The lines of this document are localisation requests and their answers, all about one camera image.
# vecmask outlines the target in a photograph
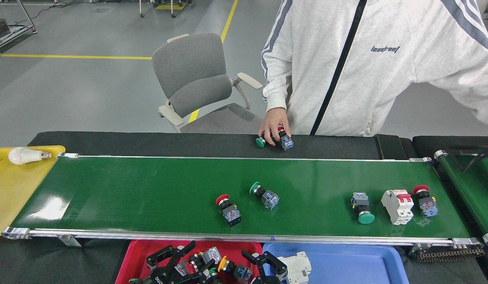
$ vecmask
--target jacket zipper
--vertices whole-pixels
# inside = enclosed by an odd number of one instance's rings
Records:
[[[316,134],[316,131],[318,131],[318,127],[321,124],[321,120],[323,120],[323,115],[325,115],[325,111],[328,107],[328,103],[330,103],[330,99],[332,98],[335,86],[337,86],[340,73],[342,72],[345,60],[347,59],[347,55],[349,54],[349,49],[351,48],[352,40],[354,39],[354,35],[356,34],[356,30],[358,29],[358,25],[361,20],[361,16],[363,15],[363,9],[365,8],[366,3],[367,0],[359,0],[358,6],[356,7],[356,12],[354,13],[354,19],[352,20],[349,34],[347,35],[347,39],[345,40],[344,48],[337,63],[337,68],[335,69],[332,82],[330,83],[330,88],[328,88],[325,99],[323,100],[323,104],[321,104],[318,116],[316,117],[316,121],[314,122],[314,125],[312,127],[311,135]]]

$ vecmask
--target white hoodie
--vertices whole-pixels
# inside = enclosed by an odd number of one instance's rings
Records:
[[[287,109],[293,134],[374,135],[416,82],[448,90],[488,124],[488,34],[475,0],[283,0],[262,65],[267,111]]]

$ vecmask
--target gray floor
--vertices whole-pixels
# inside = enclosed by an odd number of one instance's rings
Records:
[[[51,2],[25,2],[31,16]],[[222,34],[233,1],[195,0],[172,19],[170,11],[143,3],[80,4],[44,11],[10,54],[151,56],[180,34]],[[229,76],[245,72],[264,83],[260,52],[280,0],[240,0],[224,41]],[[17,5],[0,4],[9,24],[24,19]],[[244,86],[251,109],[264,115],[260,91]],[[234,92],[229,101],[244,101]],[[149,60],[0,58],[0,147],[22,146],[43,131],[173,132],[157,108],[165,102]],[[488,127],[451,95],[429,84],[405,90],[381,133],[488,135]]]

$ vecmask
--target hand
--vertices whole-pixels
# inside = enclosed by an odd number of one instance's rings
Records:
[[[279,125],[282,125],[284,127],[284,131],[286,131],[286,134],[291,137],[286,110],[281,107],[271,108],[269,111],[267,111],[267,114],[263,119],[262,127],[260,127],[260,131],[258,131],[258,137],[263,136],[268,144],[275,146],[275,143],[271,137],[273,136],[277,142],[281,140],[279,137],[279,131],[277,131],[277,126]]]

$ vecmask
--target blue bin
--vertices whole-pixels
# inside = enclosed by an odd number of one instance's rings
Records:
[[[266,243],[266,250],[276,257],[305,251],[312,266],[309,284],[408,284],[400,255],[389,246]],[[264,268],[271,275],[270,266]]]

